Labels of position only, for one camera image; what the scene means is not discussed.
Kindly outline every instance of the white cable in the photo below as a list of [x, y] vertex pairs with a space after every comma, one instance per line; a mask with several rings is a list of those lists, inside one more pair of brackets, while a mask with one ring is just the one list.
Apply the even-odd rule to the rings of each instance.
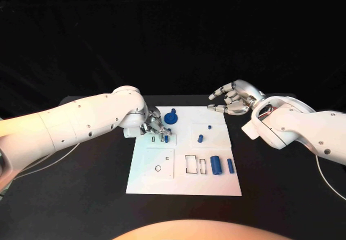
[[35, 167], [39, 163], [42, 163], [55, 153], [51, 153], [48, 156], [45, 156], [33, 165], [27, 166], [20, 172], [26, 171], [32, 167]]
[[335, 188], [330, 186], [330, 183], [327, 181], [327, 179], [324, 178], [324, 175], [323, 175], [323, 171], [322, 171], [322, 168], [320, 168], [320, 162], [319, 162], [319, 156], [316, 155], [316, 162], [317, 162], [317, 167], [319, 167], [319, 173], [323, 177], [323, 180], [326, 182], [326, 184], [329, 185], [329, 187], [332, 188], [332, 190], [335, 191], [335, 193], [340, 196], [340, 198], [346, 201], [346, 198], [343, 197], [343, 195], [335, 190]]
[[46, 169], [46, 168], [51, 167], [53, 164], [56, 164], [56, 163], [71, 154], [71, 152], [76, 149], [78, 145], [79, 145], [79, 143], [74, 146], [74, 148], [72, 148], [71, 151], [64, 155], [64, 157], [62, 157], [61, 159], [58, 159], [53, 163], [51, 163], [48, 166], [42, 167], [40, 169], [38, 169], [38, 170], [35, 170], [35, 171], [30, 171], [29, 173], [17, 176], [17, 177], [15, 178], [15, 180], [19, 179], [19, 178], [22, 178], [23, 176], [26, 176], [26, 175], [29, 175], [29, 174], [36, 173], [38, 171]]

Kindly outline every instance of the black table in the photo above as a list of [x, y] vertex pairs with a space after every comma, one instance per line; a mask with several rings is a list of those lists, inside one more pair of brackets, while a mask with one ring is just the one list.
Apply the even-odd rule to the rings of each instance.
[[[144, 99], [154, 106], [211, 104], [206, 95]], [[222, 104], [222, 97], [212, 103]], [[0, 239], [108, 240], [180, 219], [244, 224], [294, 239], [345, 239], [346, 202], [323, 182], [314, 155], [299, 142], [277, 150], [261, 138], [251, 140], [241, 130], [248, 120], [249, 113], [225, 116], [242, 197], [126, 194], [136, 139], [126, 139], [117, 127], [12, 183], [0, 201]], [[324, 159], [320, 166], [346, 195], [343, 166]]]

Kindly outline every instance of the blue cap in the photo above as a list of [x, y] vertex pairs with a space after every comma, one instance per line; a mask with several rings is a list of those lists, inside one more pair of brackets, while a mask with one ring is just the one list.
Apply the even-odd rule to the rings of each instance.
[[175, 124], [179, 120], [179, 116], [176, 115], [176, 109], [172, 108], [172, 112], [169, 112], [166, 115], [164, 115], [164, 122], [167, 124]]

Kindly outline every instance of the robotic hand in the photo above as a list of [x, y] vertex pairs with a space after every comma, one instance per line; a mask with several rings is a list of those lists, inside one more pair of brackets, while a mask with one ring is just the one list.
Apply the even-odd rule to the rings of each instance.
[[108, 133], [117, 126], [124, 128], [126, 138], [146, 133], [172, 135], [159, 109], [147, 107], [133, 86], [0, 121], [0, 191], [38, 159]]
[[241, 129], [252, 140], [261, 136], [275, 149], [299, 141], [319, 157], [346, 165], [345, 113], [316, 112], [288, 96], [267, 97], [244, 80], [222, 86], [209, 99], [224, 93], [226, 106], [209, 105], [206, 108], [231, 115], [242, 115], [251, 108], [251, 121]]

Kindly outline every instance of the blue object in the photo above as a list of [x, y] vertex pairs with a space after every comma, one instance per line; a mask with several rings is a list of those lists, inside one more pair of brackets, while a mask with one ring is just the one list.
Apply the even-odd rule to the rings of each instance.
[[166, 142], [166, 143], [169, 142], [169, 135], [164, 136], [164, 142]]
[[213, 175], [222, 174], [222, 164], [221, 164], [221, 158], [219, 156], [211, 157], [211, 170]]
[[164, 122], [167, 124], [175, 124], [179, 120], [179, 116], [176, 115], [176, 109], [172, 108], [172, 111], [164, 115]]
[[235, 173], [235, 169], [234, 169], [232, 159], [229, 158], [229, 159], [226, 160], [226, 162], [228, 162], [229, 173], [234, 174], [234, 173]]
[[199, 135], [199, 137], [198, 137], [198, 142], [199, 142], [199, 143], [203, 142], [203, 135]]

